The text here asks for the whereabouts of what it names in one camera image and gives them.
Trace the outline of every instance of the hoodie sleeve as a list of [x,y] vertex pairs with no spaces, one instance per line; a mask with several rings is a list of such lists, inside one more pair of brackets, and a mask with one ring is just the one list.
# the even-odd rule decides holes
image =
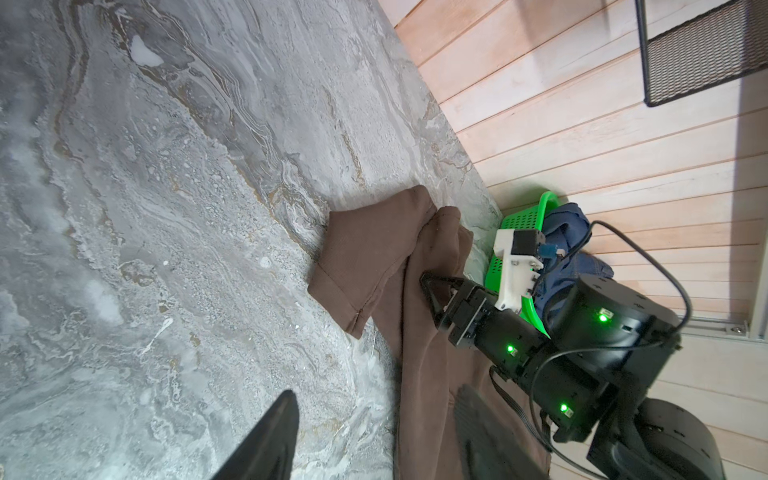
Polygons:
[[389,278],[436,211],[418,185],[368,207],[331,212],[307,291],[345,332],[360,338]]

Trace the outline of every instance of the metal frame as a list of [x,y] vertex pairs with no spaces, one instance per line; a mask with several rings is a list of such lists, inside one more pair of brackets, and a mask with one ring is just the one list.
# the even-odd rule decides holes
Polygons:
[[768,232],[763,241],[763,260],[750,315],[750,338],[765,341],[768,328]]
[[685,335],[712,336],[716,338],[749,339],[748,325],[743,320],[692,318],[683,328]]
[[[681,23],[681,24],[679,24],[679,25],[677,25],[675,27],[670,28],[669,30],[665,31],[664,33],[660,33],[659,35],[656,35],[650,41],[653,41],[653,40],[656,40],[658,38],[662,38],[662,37],[664,37],[666,35],[669,35],[670,33],[674,32],[674,31],[676,31],[676,30],[678,30],[680,28],[684,28],[687,25],[689,25],[690,23],[693,23],[693,22],[697,21],[699,18],[702,18],[702,17],[705,17],[707,15],[710,15],[710,14],[712,14],[714,12],[717,12],[717,11],[723,9],[723,8],[727,8],[727,7],[731,6],[731,5],[733,5],[734,3],[741,2],[741,1],[743,1],[743,0],[730,0],[729,2],[725,2],[722,5],[718,5],[717,7],[712,8],[711,10],[708,10],[707,12],[704,12],[701,15],[697,15],[696,17],[693,17],[691,20],[683,22],[683,23]],[[650,101],[650,80],[649,80],[649,78],[650,78],[650,65],[648,64],[648,42],[649,42],[649,40],[648,40],[648,31],[647,31],[648,25],[647,25],[647,19],[646,19],[646,16],[645,16],[645,0],[634,0],[634,5],[635,5],[635,10],[637,12],[637,35],[638,35],[638,37],[640,39],[640,57],[641,57],[642,66],[643,66],[643,90],[644,90],[644,95],[645,95],[645,98],[643,99],[643,101],[645,102],[645,104],[648,107],[658,107],[659,105],[663,105],[663,104],[669,103],[671,101],[677,100],[678,98],[687,97],[688,95],[692,95],[692,94],[695,94],[697,92],[704,91],[704,90],[707,90],[707,89],[712,88],[712,87],[716,87],[717,85],[721,85],[721,84],[727,83],[729,81],[736,80],[738,78],[746,77],[749,74],[752,74],[752,73],[764,70],[765,68],[768,68],[768,63],[766,63],[766,64],[764,64],[764,65],[762,65],[762,66],[760,66],[758,68],[751,68],[749,70],[741,71],[738,74],[731,75],[731,76],[725,77],[725,78],[721,78],[720,80],[718,80],[718,81],[716,81],[716,82],[714,82],[712,84],[707,84],[707,85],[704,85],[703,87],[700,87],[700,88],[695,88],[693,90],[689,90],[689,91],[686,91],[686,92],[683,92],[683,93],[680,93],[680,94],[677,94],[677,95],[673,95],[672,97],[665,98],[662,101],[652,102],[652,101]]]

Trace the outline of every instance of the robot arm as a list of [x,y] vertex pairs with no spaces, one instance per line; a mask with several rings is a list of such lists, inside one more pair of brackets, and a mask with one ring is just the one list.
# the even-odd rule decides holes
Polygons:
[[[680,319],[671,310],[613,280],[583,275],[548,324],[548,338],[513,310],[497,308],[498,296],[471,280],[425,273],[421,281],[437,328],[457,348],[483,352],[539,404],[558,426],[555,442],[583,442],[598,426],[588,460],[608,478],[725,478],[707,427],[678,406],[646,398],[680,348]],[[447,294],[443,306],[437,299]],[[538,425],[536,433],[559,454]]]

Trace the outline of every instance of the brown fabric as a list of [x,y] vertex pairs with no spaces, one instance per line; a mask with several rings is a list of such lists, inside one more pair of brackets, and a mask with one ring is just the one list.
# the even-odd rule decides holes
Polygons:
[[[500,422],[545,471],[549,455],[488,379],[490,361],[456,349],[435,328],[419,278],[425,271],[460,276],[472,248],[455,207],[435,205],[426,188],[404,190],[369,207],[330,214],[309,292],[356,338],[369,316],[402,363],[398,465],[403,480],[460,479],[453,404],[458,388],[477,389]],[[525,406],[514,384],[507,392]]]

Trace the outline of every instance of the black cable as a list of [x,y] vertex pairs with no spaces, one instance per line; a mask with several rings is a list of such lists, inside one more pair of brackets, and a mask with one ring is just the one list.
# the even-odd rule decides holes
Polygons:
[[[584,235],[584,238],[581,239],[579,243],[574,245],[574,247],[568,251],[568,253],[560,260],[558,261],[548,272],[541,275],[539,278],[536,279],[535,287],[543,280],[543,277],[547,276],[549,273],[554,271],[562,262],[564,262],[566,259],[571,258],[574,256],[579,250],[581,250],[584,245],[587,244],[587,242],[592,237],[592,229],[595,225],[602,225],[603,227],[608,228],[611,232],[615,233],[619,238],[621,238],[627,245],[632,247],[635,251],[637,251],[645,260],[647,260],[651,265],[655,266],[657,270],[659,270],[666,278],[669,280],[677,289],[677,291],[680,293],[680,296],[683,297],[683,302],[685,303],[685,314],[683,316],[683,319],[680,321],[680,323],[670,332],[669,337],[671,338],[678,332],[680,332],[683,327],[688,324],[688,321],[690,320],[690,317],[693,312],[693,304],[690,301],[690,297],[688,296],[688,293],[685,291],[683,286],[680,284],[680,282],[677,281],[677,279],[672,276],[671,273],[667,271],[663,266],[661,266],[660,263],[656,261],[648,252],[643,250],[639,245],[637,245],[632,239],[624,235],[622,232],[620,232],[616,227],[613,225],[610,225],[609,223],[606,223],[601,220],[594,220],[592,223],[590,223],[589,228],[587,230],[587,233]],[[658,342],[652,342],[647,343],[645,345],[636,345],[636,346],[598,346],[598,347],[591,347],[591,348],[583,348],[583,349],[572,349],[572,350],[565,350],[564,352],[555,353],[553,355],[550,355],[547,357],[547,359],[544,360],[544,362],[541,363],[538,367],[536,367],[536,370],[534,371],[533,378],[531,379],[531,389],[528,394],[528,407],[531,410],[531,415],[534,417],[533,419],[533,425],[536,429],[537,435],[534,435],[535,438],[539,439],[540,441],[544,439],[544,433],[541,430],[541,427],[539,426],[538,422],[536,422],[535,414],[534,414],[534,388],[536,386],[536,380],[538,379],[539,373],[541,373],[544,366],[548,363],[550,363],[552,360],[560,358],[562,356],[571,355],[573,353],[585,353],[585,352],[600,352],[605,350],[624,350],[624,351],[632,351],[632,350],[638,350],[638,349],[645,349],[645,348],[652,348],[661,346],[664,344],[663,340],[660,340]],[[585,473],[587,475],[593,476],[595,478],[598,478],[599,480],[607,480],[606,477],[603,475],[600,475],[598,473],[595,473],[591,471],[589,468],[584,468],[578,463],[571,460],[569,457],[567,457],[565,454],[557,450],[552,443],[549,441],[549,438],[546,439],[546,444],[548,445],[548,448],[554,452],[557,456],[565,460],[570,466],[576,468],[579,472]]]
[[538,442],[541,443],[541,446],[544,447],[547,452],[551,452],[548,443],[543,440],[543,437],[539,436],[539,434],[536,432],[536,429],[534,429],[533,425],[531,425],[531,423],[528,421],[528,417],[525,415],[525,411],[520,406],[520,404],[517,403],[511,396],[509,396],[509,394],[493,379],[494,372],[498,374],[498,368],[495,365],[491,366],[491,368],[488,370],[488,375],[491,377],[493,388],[496,389],[496,392],[504,399],[505,402],[507,402],[507,405],[509,405],[509,407],[518,414],[518,417],[520,417],[520,420],[523,421],[523,425],[525,425],[525,428],[528,429],[531,435],[533,435],[533,438],[538,440]]
[[[541,363],[541,365],[539,365],[536,368],[536,370],[534,372],[534,375],[533,375],[533,378],[531,379],[531,390],[530,390],[530,392],[528,394],[528,408],[531,410],[531,414],[534,411],[533,392],[534,392],[534,387],[536,385],[536,380],[538,379],[538,375],[539,375],[539,373],[541,373],[541,370],[544,367],[544,365],[550,363],[552,360],[560,358],[560,357],[565,356],[565,355],[571,355],[572,353],[599,352],[599,351],[604,351],[604,350],[638,350],[638,349],[651,348],[651,347],[655,347],[655,346],[661,346],[663,344],[664,344],[664,342],[660,341],[660,342],[653,342],[653,343],[647,343],[645,345],[636,345],[636,346],[596,346],[596,347],[591,347],[591,348],[586,348],[586,349],[565,350],[564,352],[558,352],[558,353],[555,353],[553,355],[550,355],[549,357],[547,357],[547,359],[544,362]],[[544,433],[541,430],[541,427],[538,425],[538,422],[536,422],[535,419],[534,419],[533,425],[536,428],[536,432],[538,434],[538,438],[543,438],[544,437]],[[587,475],[591,475],[591,476],[597,478],[598,480],[608,480],[603,475],[600,475],[599,473],[593,472],[589,468],[582,467],[578,463],[576,463],[573,460],[571,460],[563,452],[560,452],[560,450],[557,450],[552,445],[552,442],[549,441],[549,439],[547,439],[547,446],[558,457],[560,457],[563,460],[565,460],[570,466],[572,466],[573,468],[576,468],[579,472],[585,473]]]
[[547,300],[547,303],[544,306],[544,311],[541,312],[541,324],[544,326],[545,333],[549,338],[552,338],[552,335],[549,333],[549,327],[550,327],[549,315],[552,311],[552,308],[554,308],[556,304],[568,298],[568,295],[571,293],[571,288],[560,289],[556,292],[555,295],[549,297],[549,300]]
[[544,434],[544,438],[549,440],[550,436],[552,435],[551,426],[549,425],[549,422],[547,422],[547,418],[549,418],[549,415],[543,410],[538,410],[538,418],[541,419],[541,430]]

